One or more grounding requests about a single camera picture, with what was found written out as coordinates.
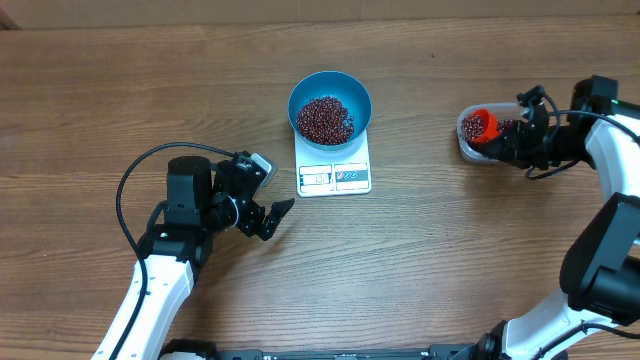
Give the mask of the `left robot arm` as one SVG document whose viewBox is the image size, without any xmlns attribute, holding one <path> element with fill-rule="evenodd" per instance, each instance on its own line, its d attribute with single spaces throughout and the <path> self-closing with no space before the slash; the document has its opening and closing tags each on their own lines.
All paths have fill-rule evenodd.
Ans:
<svg viewBox="0 0 640 360">
<path fill-rule="evenodd" d="M 137 242 L 127 294 L 94 356 L 97 359 L 217 359 L 212 342 L 167 338 L 213 252 L 229 228 L 270 239 L 295 201 L 270 208 L 253 197 L 276 173 L 266 157 L 235 153 L 217 164 L 201 156 L 168 163 L 167 198 L 157 204 Z"/>
</svg>

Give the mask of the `red measuring scoop blue handle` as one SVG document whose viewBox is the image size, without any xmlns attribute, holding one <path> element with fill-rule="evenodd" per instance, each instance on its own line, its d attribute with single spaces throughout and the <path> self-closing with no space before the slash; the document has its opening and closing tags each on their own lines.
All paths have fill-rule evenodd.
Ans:
<svg viewBox="0 0 640 360">
<path fill-rule="evenodd" d="M 500 135 L 496 116 L 486 108 L 473 111 L 462 120 L 464 140 L 473 145 L 486 144 Z"/>
</svg>

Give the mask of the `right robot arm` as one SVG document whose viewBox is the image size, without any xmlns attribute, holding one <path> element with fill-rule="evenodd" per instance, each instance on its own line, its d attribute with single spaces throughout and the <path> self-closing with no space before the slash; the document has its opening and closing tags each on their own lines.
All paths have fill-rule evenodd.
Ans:
<svg viewBox="0 0 640 360">
<path fill-rule="evenodd" d="M 604 204 L 563 260 L 560 287 L 526 314 L 497 324 L 458 359 L 565 359 L 572 345 L 597 332 L 637 339 L 639 319 L 639 107 L 618 97 L 614 79 L 578 82 L 567 110 L 542 86 L 517 96 L 522 118 L 487 125 L 476 153 L 540 180 L 580 162 L 594 169 Z"/>
</svg>

